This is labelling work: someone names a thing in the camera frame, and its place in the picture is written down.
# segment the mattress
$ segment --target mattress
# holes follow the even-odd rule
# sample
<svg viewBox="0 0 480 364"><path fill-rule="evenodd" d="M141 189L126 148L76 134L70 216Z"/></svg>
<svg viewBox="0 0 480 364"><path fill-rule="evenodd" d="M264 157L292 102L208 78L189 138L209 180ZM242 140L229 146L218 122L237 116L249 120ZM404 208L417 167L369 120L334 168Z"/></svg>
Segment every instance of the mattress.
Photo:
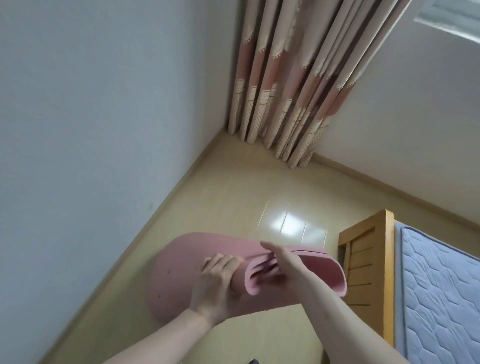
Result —
<svg viewBox="0 0 480 364"><path fill-rule="evenodd" d="M400 223L395 346L411 363L480 363L480 261Z"/></svg>

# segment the patterned curtain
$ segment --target patterned curtain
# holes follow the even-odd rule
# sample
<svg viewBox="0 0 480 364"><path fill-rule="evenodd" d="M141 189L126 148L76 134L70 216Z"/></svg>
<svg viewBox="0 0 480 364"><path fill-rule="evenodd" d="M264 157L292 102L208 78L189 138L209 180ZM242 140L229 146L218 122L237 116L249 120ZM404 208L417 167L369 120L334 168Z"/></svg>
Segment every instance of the patterned curtain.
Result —
<svg viewBox="0 0 480 364"><path fill-rule="evenodd" d="M228 132L306 166L409 3L248 0Z"/></svg>

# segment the pink yoga mat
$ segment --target pink yoga mat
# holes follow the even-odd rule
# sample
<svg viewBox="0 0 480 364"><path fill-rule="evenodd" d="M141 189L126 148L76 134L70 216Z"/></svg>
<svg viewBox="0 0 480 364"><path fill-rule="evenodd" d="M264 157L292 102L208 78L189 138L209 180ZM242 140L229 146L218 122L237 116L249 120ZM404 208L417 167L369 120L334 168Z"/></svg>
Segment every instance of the pink yoga mat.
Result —
<svg viewBox="0 0 480 364"><path fill-rule="evenodd" d="M319 276L339 296L347 292L345 275L340 264L324 249L288 246L300 256L308 269ZM235 271L231 288L242 294L233 316L299 303L289 290L257 284L258 275L276 265L274 255L258 241L221 234L192 232L172 240L156 258L148 282L148 305L155 318L167 323L190 304L192 285L206 258L221 253L241 256L245 261Z"/></svg>

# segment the wooden floor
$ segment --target wooden floor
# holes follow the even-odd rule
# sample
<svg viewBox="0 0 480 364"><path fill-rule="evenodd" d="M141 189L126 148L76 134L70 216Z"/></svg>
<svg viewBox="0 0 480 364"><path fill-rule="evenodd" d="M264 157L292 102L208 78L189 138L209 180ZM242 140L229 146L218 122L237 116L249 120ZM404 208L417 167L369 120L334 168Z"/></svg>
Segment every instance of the wooden floor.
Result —
<svg viewBox="0 0 480 364"><path fill-rule="evenodd" d="M290 170L260 143L250 146L225 134L49 363L99 364L158 328L146 306L146 277L155 254L178 235L218 232L325 246L336 255L338 233L382 208L399 221L480 255L478 233L317 163ZM247 364L255 358L261 364L318 364L321 356L322 346L296 305L228 320L183 363Z"/></svg>

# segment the person's left hand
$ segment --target person's left hand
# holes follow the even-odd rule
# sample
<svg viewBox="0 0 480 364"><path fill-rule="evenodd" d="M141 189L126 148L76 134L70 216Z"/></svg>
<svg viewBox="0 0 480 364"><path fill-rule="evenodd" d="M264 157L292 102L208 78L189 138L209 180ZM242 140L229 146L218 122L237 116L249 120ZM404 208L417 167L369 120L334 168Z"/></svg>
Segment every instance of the person's left hand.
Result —
<svg viewBox="0 0 480 364"><path fill-rule="evenodd" d="M212 326L229 318L239 300L230 289L230 281L242 261L236 256L215 254L205 262L193 285L190 309L205 317Z"/></svg>

